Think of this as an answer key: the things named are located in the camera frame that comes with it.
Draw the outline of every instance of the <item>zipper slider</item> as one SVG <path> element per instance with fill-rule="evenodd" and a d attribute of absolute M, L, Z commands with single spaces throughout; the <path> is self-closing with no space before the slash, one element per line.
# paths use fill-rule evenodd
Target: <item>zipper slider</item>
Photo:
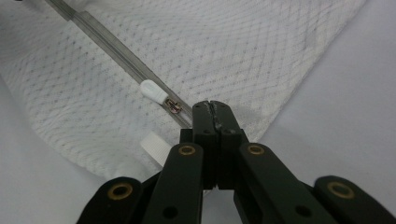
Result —
<path fill-rule="evenodd" d="M 168 93 L 150 79 L 146 79 L 140 83 L 140 90 L 143 95 L 148 97 L 150 100 L 155 101 L 160 105 L 166 105 L 172 114 L 178 114 L 182 110 L 179 102 L 169 98 Z"/>

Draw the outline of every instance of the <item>black object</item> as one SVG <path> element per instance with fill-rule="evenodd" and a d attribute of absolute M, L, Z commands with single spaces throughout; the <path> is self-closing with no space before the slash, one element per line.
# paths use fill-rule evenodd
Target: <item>black object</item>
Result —
<path fill-rule="evenodd" d="M 203 189 L 233 189 L 243 223 L 396 224 L 353 183 L 300 182 L 273 151 L 249 143 L 230 107 L 204 101 L 192 108 L 192 129 L 180 132 L 163 170 L 143 184 L 120 177 L 89 201 L 78 224 L 201 223 Z"/>

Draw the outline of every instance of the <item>zipper teeth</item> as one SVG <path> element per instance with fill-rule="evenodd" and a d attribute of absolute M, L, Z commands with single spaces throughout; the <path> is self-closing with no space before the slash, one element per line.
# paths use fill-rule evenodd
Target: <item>zipper teeth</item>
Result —
<path fill-rule="evenodd" d="M 172 114 L 165 106 L 162 107 L 172 116 L 172 118 L 183 128 L 191 127 L 192 109 L 180 99 L 171 89 L 169 89 L 139 58 L 137 58 L 125 45 L 123 45 L 107 28 L 102 25 L 89 12 L 76 12 L 62 0 L 47 0 L 67 21 L 73 21 L 93 42 L 104 50 L 126 73 L 128 73 L 137 83 L 145 79 L 151 79 L 160 86 L 169 98 L 179 102 L 187 118 L 180 114 Z"/>

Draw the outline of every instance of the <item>brass ring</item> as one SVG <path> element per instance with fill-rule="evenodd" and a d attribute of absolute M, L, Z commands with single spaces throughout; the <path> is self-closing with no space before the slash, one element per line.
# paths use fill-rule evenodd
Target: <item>brass ring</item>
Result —
<path fill-rule="evenodd" d="M 257 146 L 257 145 L 248 146 L 247 150 L 253 155 L 264 154 L 264 148 Z"/>
<path fill-rule="evenodd" d="M 121 182 L 114 184 L 107 192 L 107 197 L 111 200 L 122 200 L 129 195 L 131 195 L 133 191 L 132 185 L 129 183 Z"/>
<path fill-rule="evenodd" d="M 353 199 L 355 198 L 355 192 L 348 187 L 347 185 L 340 183 L 340 182 L 330 182 L 329 184 L 327 184 L 327 189 L 334 194 L 335 196 L 339 197 L 339 198 L 343 198 L 343 199 Z"/>
<path fill-rule="evenodd" d="M 195 147 L 183 146 L 178 149 L 178 153 L 183 156 L 190 156 L 195 153 Z"/>

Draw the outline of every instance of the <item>white mesh fabric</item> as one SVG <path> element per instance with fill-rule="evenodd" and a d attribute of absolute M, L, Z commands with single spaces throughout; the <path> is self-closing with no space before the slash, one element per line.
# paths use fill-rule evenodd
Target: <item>white mesh fabric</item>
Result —
<path fill-rule="evenodd" d="M 257 141 L 364 0 L 69 2 L 189 105 L 230 105 Z M 45 2 L 3 2 L 0 17 L 0 74 L 44 141 L 106 178 L 158 170 L 139 142 L 175 144 L 178 126 L 129 75 Z"/>

